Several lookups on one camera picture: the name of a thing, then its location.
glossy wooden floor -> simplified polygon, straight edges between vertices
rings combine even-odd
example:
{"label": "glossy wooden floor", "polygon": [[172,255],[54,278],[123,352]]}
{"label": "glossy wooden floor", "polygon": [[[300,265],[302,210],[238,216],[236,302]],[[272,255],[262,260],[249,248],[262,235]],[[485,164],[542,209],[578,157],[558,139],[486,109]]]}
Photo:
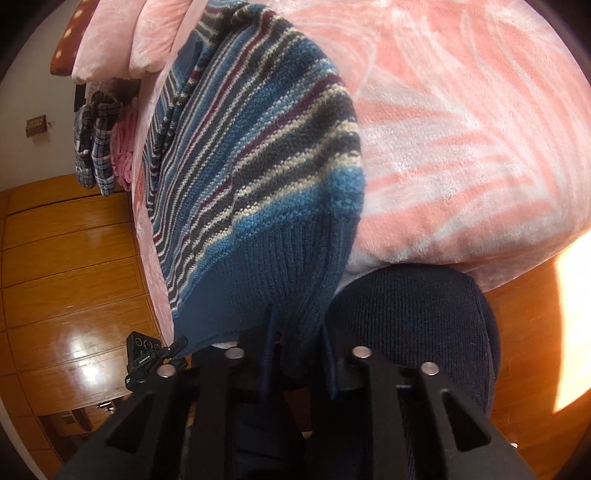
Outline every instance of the glossy wooden floor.
{"label": "glossy wooden floor", "polygon": [[591,424],[591,234],[487,294],[502,342],[493,421],[550,480]]}
{"label": "glossy wooden floor", "polygon": [[0,193],[0,245],[0,397],[51,480],[39,416],[126,394],[126,337],[158,336],[128,194],[72,175]]}

striped knit sweater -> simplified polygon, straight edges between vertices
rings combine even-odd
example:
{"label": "striped knit sweater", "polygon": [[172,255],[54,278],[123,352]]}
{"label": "striped knit sweater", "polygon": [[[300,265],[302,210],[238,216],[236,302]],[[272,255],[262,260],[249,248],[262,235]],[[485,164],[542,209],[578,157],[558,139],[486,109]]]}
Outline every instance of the striped knit sweater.
{"label": "striped knit sweater", "polygon": [[322,51],[262,5],[211,0],[144,148],[147,208],[184,353],[269,322],[302,372],[363,201],[355,111]]}

plaid cloth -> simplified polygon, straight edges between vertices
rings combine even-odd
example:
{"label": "plaid cloth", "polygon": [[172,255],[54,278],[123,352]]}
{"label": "plaid cloth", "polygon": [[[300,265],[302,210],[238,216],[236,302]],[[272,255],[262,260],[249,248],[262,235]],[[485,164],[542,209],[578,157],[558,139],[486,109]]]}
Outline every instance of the plaid cloth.
{"label": "plaid cloth", "polygon": [[90,105],[83,105],[76,112],[74,121],[74,152],[76,153],[76,177],[87,189],[95,186],[90,151],[93,144],[93,121]]}
{"label": "plaid cloth", "polygon": [[95,129],[90,156],[100,193],[107,196],[115,191],[115,175],[111,164],[111,131],[119,119],[121,103],[99,92],[93,96],[91,108],[95,113]]}

wall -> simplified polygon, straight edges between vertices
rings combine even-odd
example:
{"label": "wall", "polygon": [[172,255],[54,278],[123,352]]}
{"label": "wall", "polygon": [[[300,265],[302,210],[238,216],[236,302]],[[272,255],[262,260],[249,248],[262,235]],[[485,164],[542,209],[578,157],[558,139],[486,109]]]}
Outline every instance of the wall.
{"label": "wall", "polygon": [[[0,191],[74,172],[75,85],[49,63],[79,0],[66,0],[25,43],[0,83]],[[27,138],[27,119],[47,115],[48,132]]]}

pink fleece blanket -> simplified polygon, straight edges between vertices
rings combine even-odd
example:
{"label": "pink fleece blanket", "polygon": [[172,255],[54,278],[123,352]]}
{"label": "pink fleece blanket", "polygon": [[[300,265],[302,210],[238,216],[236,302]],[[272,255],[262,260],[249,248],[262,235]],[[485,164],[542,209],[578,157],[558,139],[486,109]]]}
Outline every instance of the pink fleece blanket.
{"label": "pink fleece blanket", "polygon": [[[341,287],[394,262],[453,264],[484,290],[591,228],[591,89],[523,0],[264,0],[314,40],[354,99],[367,181]],[[194,0],[173,57],[198,22]],[[141,151],[174,58],[144,81],[134,211],[164,339],[166,287]]]}

